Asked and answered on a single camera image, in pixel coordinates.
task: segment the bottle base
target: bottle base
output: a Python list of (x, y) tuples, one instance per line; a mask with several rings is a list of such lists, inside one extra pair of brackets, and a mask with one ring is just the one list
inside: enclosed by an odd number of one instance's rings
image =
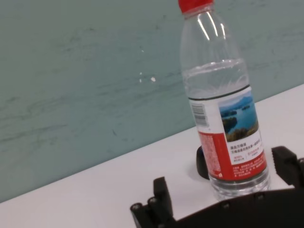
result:
[(227, 200), (234, 197), (245, 196), (258, 191), (266, 191), (270, 188), (270, 176), (268, 168), (259, 175), (242, 182), (222, 181), (209, 177), (215, 197), (219, 200)]

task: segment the screw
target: screw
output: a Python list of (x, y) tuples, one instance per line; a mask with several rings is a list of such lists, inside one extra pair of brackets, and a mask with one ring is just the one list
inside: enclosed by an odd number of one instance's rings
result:
[(258, 193), (258, 194), (256, 194), (256, 199), (257, 199), (257, 200), (263, 200), (263, 199), (264, 199), (263, 193)]
[(222, 207), (223, 207), (223, 209), (228, 209), (228, 208), (230, 208), (229, 202), (223, 202), (223, 203), (222, 203)]
[(132, 210), (138, 210), (140, 207), (141, 207), (141, 204), (140, 203), (136, 203), (136, 204), (132, 205), (131, 209)]
[(155, 197), (152, 197), (149, 199), (149, 203), (156, 203), (157, 199)]

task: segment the red label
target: red label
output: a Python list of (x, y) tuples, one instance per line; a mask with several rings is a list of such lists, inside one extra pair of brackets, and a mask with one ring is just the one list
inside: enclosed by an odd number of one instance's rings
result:
[(199, 132), (199, 136), (209, 174), (214, 178), (240, 181), (258, 175), (267, 166), (264, 151), (254, 159), (232, 165), (224, 133)]

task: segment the barcode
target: barcode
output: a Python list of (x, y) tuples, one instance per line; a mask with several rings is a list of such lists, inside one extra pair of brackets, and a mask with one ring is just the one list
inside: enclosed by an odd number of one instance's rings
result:
[(209, 127), (205, 107), (202, 104), (191, 104), (196, 125)]

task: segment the bottle label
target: bottle label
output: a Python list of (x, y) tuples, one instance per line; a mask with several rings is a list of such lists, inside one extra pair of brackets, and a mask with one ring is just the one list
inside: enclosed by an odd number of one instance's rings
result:
[(240, 181), (267, 166), (251, 87), (211, 99), (191, 99), (209, 174)]

